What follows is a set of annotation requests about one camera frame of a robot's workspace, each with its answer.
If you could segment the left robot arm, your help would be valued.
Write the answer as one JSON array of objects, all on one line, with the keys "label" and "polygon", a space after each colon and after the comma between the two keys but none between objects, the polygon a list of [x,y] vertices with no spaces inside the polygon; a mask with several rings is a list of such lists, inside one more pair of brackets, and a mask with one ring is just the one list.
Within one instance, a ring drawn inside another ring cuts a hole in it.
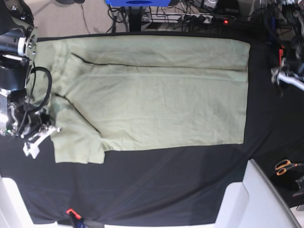
[{"label": "left robot arm", "polygon": [[[279,13],[291,28],[294,36],[283,41],[276,27],[269,23],[271,16]],[[279,48],[279,66],[271,69],[271,82],[279,89],[293,86],[304,90],[304,9],[296,0],[275,0],[263,14],[264,26]]]}]

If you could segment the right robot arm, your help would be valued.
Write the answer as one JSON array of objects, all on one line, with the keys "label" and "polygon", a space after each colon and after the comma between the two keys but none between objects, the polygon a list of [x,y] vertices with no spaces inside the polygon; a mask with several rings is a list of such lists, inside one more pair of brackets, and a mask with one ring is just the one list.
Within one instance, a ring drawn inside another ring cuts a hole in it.
[{"label": "right robot arm", "polygon": [[[18,137],[26,156],[33,159],[39,145],[60,128],[51,124],[45,106],[51,95],[49,70],[34,64],[38,29],[33,14],[22,0],[0,2],[0,134]],[[35,82],[27,91],[30,75],[41,71],[47,76],[47,91],[41,104],[31,104]]]}]

